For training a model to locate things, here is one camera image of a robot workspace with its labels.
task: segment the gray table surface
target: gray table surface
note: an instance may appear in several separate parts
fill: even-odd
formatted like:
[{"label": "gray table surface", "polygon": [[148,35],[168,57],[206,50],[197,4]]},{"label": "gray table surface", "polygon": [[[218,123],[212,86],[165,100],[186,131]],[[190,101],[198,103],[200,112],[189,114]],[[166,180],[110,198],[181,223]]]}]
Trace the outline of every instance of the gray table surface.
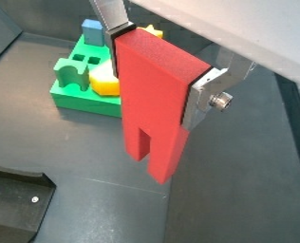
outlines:
[{"label": "gray table surface", "polygon": [[121,119],[53,103],[71,46],[25,34],[0,58],[0,165],[58,184],[37,242],[161,243],[165,232],[169,243],[300,242],[300,161],[274,74],[258,67],[230,109],[193,130],[169,193],[125,154]]},{"label": "gray table surface", "polygon": [[58,109],[49,94],[71,47],[25,34],[0,57],[0,166],[58,185],[35,242],[162,242],[170,183],[126,155],[121,119]]},{"label": "gray table surface", "polygon": [[[214,50],[200,54],[212,64]],[[258,66],[228,92],[233,105],[189,136],[165,243],[300,243],[300,158],[274,73]]]}]

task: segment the red foam pad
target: red foam pad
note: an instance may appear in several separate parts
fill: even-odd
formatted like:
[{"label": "red foam pad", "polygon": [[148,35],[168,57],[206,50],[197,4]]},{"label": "red foam pad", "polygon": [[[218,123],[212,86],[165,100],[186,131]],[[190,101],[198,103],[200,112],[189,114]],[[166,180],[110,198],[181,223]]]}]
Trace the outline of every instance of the red foam pad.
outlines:
[{"label": "red foam pad", "polygon": [[149,173],[165,183],[188,141],[188,86],[210,66],[142,29],[115,39],[115,55],[126,150],[135,160],[150,152]]}]

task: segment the metal bracket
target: metal bracket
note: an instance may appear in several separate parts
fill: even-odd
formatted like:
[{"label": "metal bracket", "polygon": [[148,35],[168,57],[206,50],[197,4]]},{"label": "metal bracket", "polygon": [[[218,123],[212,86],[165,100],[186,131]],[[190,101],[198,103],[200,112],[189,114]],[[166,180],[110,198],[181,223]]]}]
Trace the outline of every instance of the metal bracket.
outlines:
[{"label": "metal bracket", "polygon": [[217,63],[222,66],[222,69],[214,67],[189,90],[182,120],[182,126],[189,131],[205,119],[212,107],[221,111],[229,107],[233,96],[224,91],[245,80],[256,67],[253,61],[237,55],[225,47],[220,49]]},{"label": "metal bracket", "polygon": [[0,243],[26,243],[37,237],[55,189],[43,173],[0,167]]},{"label": "metal bracket", "polygon": [[105,28],[106,45],[113,56],[113,75],[118,78],[114,39],[137,28],[129,21],[122,0],[89,0]]}]

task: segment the black plastic corner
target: black plastic corner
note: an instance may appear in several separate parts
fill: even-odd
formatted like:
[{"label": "black plastic corner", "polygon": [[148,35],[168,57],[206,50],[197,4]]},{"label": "black plastic corner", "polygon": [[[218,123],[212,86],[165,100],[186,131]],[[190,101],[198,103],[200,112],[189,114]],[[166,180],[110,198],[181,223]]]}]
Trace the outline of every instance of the black plastic corner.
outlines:
[{"label": "black plastic corner", "polygon": [[0,167],[0,243],[35,239],[55,189],[43,173]]}]

